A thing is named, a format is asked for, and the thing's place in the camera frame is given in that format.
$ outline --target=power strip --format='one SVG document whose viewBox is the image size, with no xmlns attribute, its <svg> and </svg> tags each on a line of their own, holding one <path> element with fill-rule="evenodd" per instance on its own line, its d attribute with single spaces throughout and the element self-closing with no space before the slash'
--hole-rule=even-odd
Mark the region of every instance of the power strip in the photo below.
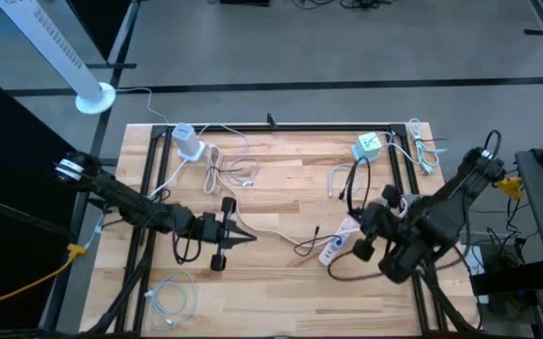
<svg viewBox="0 0 543 339">
<path fill-rule="evenodd" d="M 334 238 L 332 241 L 328 242 L 327 245 L 324 247 L 324 250 L 322 250 L 319 254 L 319 262 L 323 266 L 328 266 L 329 263 L 331 263 L 331 261 L 346 243 L 348 236 L 353 233 L 348 231 L 353 230 L 357 230 L 357 222 L 351 217 L 344 218 L 343 222 L 340 224 L 340 227 L 338 228 L 338 230 L 336 230 L 335 233 L 339 237 Z"/>
</svg>

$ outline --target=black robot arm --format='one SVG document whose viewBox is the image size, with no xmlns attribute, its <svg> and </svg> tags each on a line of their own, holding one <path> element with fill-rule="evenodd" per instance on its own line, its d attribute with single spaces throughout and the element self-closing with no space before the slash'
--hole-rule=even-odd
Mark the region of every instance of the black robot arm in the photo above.
<svg viewBox="0 0 543 339">
<path fill-rule="evenodd" d="M 216 221 L 213 213 L 204 213 L 196 218 L 188 208 L 178 203 L 154 202 L 119 182 L 114 175 L 102 169 L 98 158 L 87 153 L 69 153 L 55 165 L 59 181 L 78 191 L 97 194 L 104 200 L 106 207 L 118 207 L 122 218 L 135 227 L 146 227 L 162 234 L 174 232 L 175 236 L 182 238 L 218 244 L 221 250 L 256 240 L 254 235 L 241 230 L 229 218 Z M 231 201 L 232 198 L 225 198 L 223 203 L 225 205 Z M 232 238 L 231 233 L 243 237 Z M 216 268 L 221 266 L 213 265 L 212 269 Z"/>
<path fill-rule="evenodd" d="M 505 176 L 503 161 L 482 148 L 469 151 L 457 174 L 433 196 L 411 196 L 408 213 L 396 217 L 390 210 L 401 200 L 399 192 L 387 186 L 383 196 L 389 205 L 369 203 L 351 212 L 359 222 L 364 239 L 356 242 L 353 253 L 369 261 L 376 238 L 383 237 L 395 246 L 379 262 L 382 273 L 395 283 L 403 283 L 424 261 L 436 263 L 450 250 L 467 220 L 467 210 L 487 187 Z"/>
</svg>

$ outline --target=white power adapter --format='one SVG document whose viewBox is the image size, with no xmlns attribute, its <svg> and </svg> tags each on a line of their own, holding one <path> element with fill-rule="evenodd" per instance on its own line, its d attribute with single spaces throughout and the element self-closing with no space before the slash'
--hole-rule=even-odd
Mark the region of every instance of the white power adapter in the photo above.
<svg viewBox="0 0 543 339">
<path fill-rule="evenodd" d="M 357 142 L 351 146 L 351 151 L 355 159 L 365 156 L 369 161 L 374 161 L 379 156 L 381 148 L 380 138 L 376 133 L 372 132 L 359 136 Z"/>
<path fill-rule="evenodd" d="M 177 155 L 191 162 L 200 160 L 204 152 L 204 143 L 198 139 L 194 127 L 187 123 L 179 123 L 173 129 L 171 135 L 179 146 Z"/>
</svg>

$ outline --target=wooden tabletop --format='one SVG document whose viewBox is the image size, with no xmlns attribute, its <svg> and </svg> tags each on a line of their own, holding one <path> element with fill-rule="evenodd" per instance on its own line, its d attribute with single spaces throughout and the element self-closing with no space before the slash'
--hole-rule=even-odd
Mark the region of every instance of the wooden tabletop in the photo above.
<svg viewBox="0 0 543 339">
<path fill-rule="evenodd" d="M 144 170 L 151 125 L 128 125 L 117 178 L 126 185 L 138 186 Z M 423 123 L 423 138 L 432 138 L 427 123 Z M 356 132 L 273 132 L 248 134 L 248 155 L 261 163 L 261 171 L 252 187 L 236 186 L 240 209 L 245 222 L 257 228 L 281 231 L 302 241 L 312 238 L 315 226 L 320 235 L 333 234 L 345 217 L 346 205 L 327 195 L 327 174 L 334 166 L 353 161 L 350 146 Z M 242 151 L 244 140 L 231 133 L 204 133 L 206 143 L 215 143 L 232 160 L 231 154 Z M 175 149 L 168 166 L 167 177 L 181 163 Z M 399 155 L 404 186 L 408 189 L 405 162 Z M 152 178 L 157 176 L 154 165 Z M 366 185 L 366 168 L 356 184 Z M 204 211 L 219 213 L 221 200 L 231 192 L 223 188 L 219 195 L 204 194 L 204 162 L 189 163 L 168 188 L 171 196 L 166 202 L 180 202 L 197 216 Z M 417 179 L 420 190 L 431 194 L 443 185 L 439 169 Z M 386 184 L 393 184 L 388 152 L 383 150 L 372 164 L 372 198 L 378 197 Z M 338 171 L 333 192 L 338 195 L 346 171 Z M 364 189 L 356 198 L 360 203 Z M 118 219 L 107 217 L 107 221 Z M 238 226 L 248 230 L 242 223 Z M 101 237 L 81 322 L 81 331 L 99 319 L 120 291 L 132 227 L 120 223 L 106 228 Z M 177 265 L 172 255 L 171 235 L 159 234 L 152 261 L 150 288 L 178 270 L 188 270 L 196 280 L 199 294 L 198 309 L 182 326 L 169 331 L 153 331 L 148 322 L 150 304 L 142 335 L 154 336 L 371 336 L 415 335 L 420 333 L 415 300 L 410 281 L 394 284 L 384 277 L 362 282 L 336 282 L 317 261 L 323 248 L 310 257 L 293 253 L 293 245 L 274 234 L 254 232 L 258 240 L 227 251 L 227 268 L 222 273 L 209 269 L 216 246 L 203 245 L 199 260 Z M 350 249 L 361 233 L 349 237 L 345 248 Z M 371 262 L 349 257 L 336 265 L 342 276 L 377 272 L 377 262 L 384 252 L 385 242 L 375 242 Z M 450 251 L 441 263 L 451 262 L 456 253 Z M 456 309 L 472 324 L 478 314 L 471 291 L 468 272 L 463 264 L 439 272 L 439 283 Z M 426 309 L 435 325 L 432 301 L 427 290 Z M 193 298 L 189 292 L 190 302 Z M 132 295 L 127 316 L 127 328 L 133 322 L 136 293 Z M 160 293 L 159 301 L 168 308 L 181 302 L 181 294 L 172 288 Z M 153 317 L 156 324 L 162 320 Z"/>
</svg>

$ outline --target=yellow clip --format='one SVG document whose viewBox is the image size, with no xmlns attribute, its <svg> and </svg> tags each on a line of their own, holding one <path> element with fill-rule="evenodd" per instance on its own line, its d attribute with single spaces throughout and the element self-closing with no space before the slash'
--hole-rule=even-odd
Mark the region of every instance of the yellow clip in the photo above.
<svg viewBox="0 0 543 339">
<path fill-rule="evenodd" d="M 497 182 L 497 187 L 515 201 L 522 198 L 522 178 L 520 177 L 505 178 Z"/>
<path fill-rule="evenodd" d="M 87 249 L 76 244 L 68 244 L 68 250 L 70 251 L 68 256 L 72 259 L 76 258 L 79 255 L 85 255 L 87 253 Z"/>
</svg>

